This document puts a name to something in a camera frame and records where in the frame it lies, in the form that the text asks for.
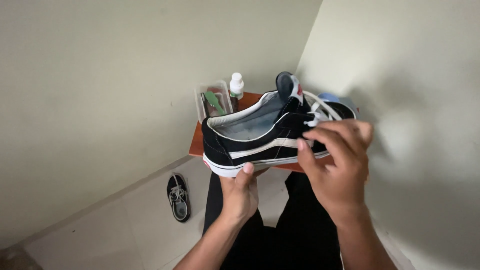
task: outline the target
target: black sneaker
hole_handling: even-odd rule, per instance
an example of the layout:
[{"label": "black sneaker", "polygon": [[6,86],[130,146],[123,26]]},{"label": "black sneaker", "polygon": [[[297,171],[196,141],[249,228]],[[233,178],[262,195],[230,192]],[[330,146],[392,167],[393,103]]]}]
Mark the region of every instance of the black sneaker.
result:
[{"label": "black sneaker", "polygon": [[[295,163],[297,138],[303,132],[320,121],[355,118],[349,107],[302,91],[289,72],[277,76],[276,86],[276,91],[266,92],[245,110],[204,119],[204,163],[214,173],[235,177],[246,162],[252,162],[255,170]],[[315,101],[311,107],[304,95]],[[317,158],[328,155],[323,144],[307,143]]]},{"label": "black sneaker", "polygon": [[173,217],[180,222],[187,222],[190,218],[190,200],[188,199],[187,183],[178,173],[168,180],[167,195],[172,207]]}]

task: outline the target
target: white bottle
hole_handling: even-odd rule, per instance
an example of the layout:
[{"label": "white bottle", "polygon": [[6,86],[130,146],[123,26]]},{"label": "white bottle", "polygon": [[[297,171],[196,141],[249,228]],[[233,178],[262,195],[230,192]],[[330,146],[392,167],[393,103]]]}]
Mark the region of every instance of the white bottle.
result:
[{"label": "white bottle", "polygon": [[230,81],[230,96],[241,99],[243,97],[243,80],[241,74],[235,72],[232,74],[232,80]]}]

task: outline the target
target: beige wall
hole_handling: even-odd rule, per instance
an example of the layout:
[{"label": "beige wall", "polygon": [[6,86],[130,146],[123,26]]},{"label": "beige wall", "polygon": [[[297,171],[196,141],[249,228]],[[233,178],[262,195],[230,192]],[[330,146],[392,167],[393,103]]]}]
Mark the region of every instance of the beige wall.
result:
[{"label": "beige wall", "polygon": [[367,200],[417,269],[480,269],[480,2],[325,0],[297,69],[376,124]]},{"label": "beige wall", "polygon": [[185,156],[197,83],[274,89],[320,3],[2,1],[0,247]]}]

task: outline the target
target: clear plastic box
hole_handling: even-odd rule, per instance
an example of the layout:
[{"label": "clear plastic box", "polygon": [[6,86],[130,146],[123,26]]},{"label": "clear plastic box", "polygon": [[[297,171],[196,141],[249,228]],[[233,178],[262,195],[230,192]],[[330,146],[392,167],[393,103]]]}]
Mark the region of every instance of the clear plastic box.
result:
[{"label": "clear plastic box", "polygon": [[216,81],[212,84],[199,84],[195,87],[195,104],[197,105],[198,122],[206,117],[205,108],[208,110],[210,116],[220,116],[217,109],[205,100],[205,106],[202,102],[202,93],[211,91],[218,99],[218,104],[222,107],[225,114],[233,112],[232,103],[230,101],[230,94],[228,93],[227,83],[225,81]]}]

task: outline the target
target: hand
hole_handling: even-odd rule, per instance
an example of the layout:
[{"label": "hand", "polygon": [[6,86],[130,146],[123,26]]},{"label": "hand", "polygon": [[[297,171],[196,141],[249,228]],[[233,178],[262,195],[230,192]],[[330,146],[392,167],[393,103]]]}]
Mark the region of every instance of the hand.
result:
[{"label": "hand", "polygon": [[335,225],[368,215],[364,183],[368,177],[366,150],[373,138],[372,125],[357,120],[324,122],[303,136],[325,144],[334,159],[334,165],[318,165],[312,149],[305,140],[298,139],[299,164]]},{"label": "hand", "polygon": [[223,208],[220,218],[229,224],[243,226],[258,208],[257,176],[267,169],[253,173],[254,166],[247,162],[237,177],[220,176]]}]

